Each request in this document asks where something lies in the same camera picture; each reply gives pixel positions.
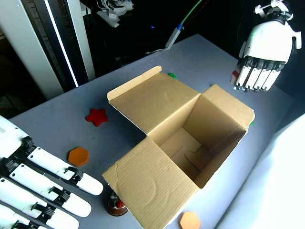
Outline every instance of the red star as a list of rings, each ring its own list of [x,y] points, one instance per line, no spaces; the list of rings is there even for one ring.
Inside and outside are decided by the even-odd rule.
[[[99,127],[102,123],[108,122],[105,109],[97,110],[92,108],[89,116],[86,117],[88,122],[94,123],[96,127]]]

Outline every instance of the green cable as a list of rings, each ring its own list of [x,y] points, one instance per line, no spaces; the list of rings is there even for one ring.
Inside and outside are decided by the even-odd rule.
[[[189,15],[192,13],[192,11],[196,8],[196,6],[199,5],[199,3],[201,2],[202,0],[199,0],[196,5],[194,5],[194,7],[191,9],[191,11],[185,16],[185,18],[182,20],[181,24],[183,24],[185,22],[185,20],[189,17]]]

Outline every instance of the cardboard flap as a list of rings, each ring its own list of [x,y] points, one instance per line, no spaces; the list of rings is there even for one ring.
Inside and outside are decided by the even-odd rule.
[[[142,75],[139,75],[138,77],[133,78],[132,80],[122,84],[121,86],[113,89],[112,91],[109,91],[107,93],[107,99],[108,101],[115,99],[119,95],[125,93],[126,91],[132,89],[133,87],[143,83],[145,80],[148,80],[152,76],[156,75],[157,73],[162,71],[162,67],[160,65],[155,66],[154,68],[144,72]]]
[[[149,137],[102,176],[145,229],[164,228],[199,189]]]
[[[255,118],[254,111],[250,107],[231,96],[216,84],[211,86],[202,95],[228,114],[244,129],[248,129],[250,123]]]
[[[200,93],[196,90],[167,74],[157,73],[109,102],[146,134],[149,134],[199,95]]]

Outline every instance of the open cardboard box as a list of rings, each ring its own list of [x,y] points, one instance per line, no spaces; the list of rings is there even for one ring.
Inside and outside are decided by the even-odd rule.
[[[156,66],[107,94],[147,137],[103,173],[145,229],[161,229],[247,133],[251,108],[217,85],[199,93]]]

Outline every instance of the green object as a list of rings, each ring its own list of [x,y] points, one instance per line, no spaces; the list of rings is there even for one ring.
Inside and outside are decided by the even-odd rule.
[[[168,73],[168,75],[169,75],[170,77],[174,78],[174,79],[177,78],[177,76],[176,76],[174,73]]]
[[[185,22],[185,20],[189,17],[189,15],[192,13],[192,11],[199,5],[199,3],[202,2],[202,0],[199,0],[196,5],[193,6],[193,8],[191,9],[191,11],[185,16],[185,18],[182,20],[181,24],[183,24]]]

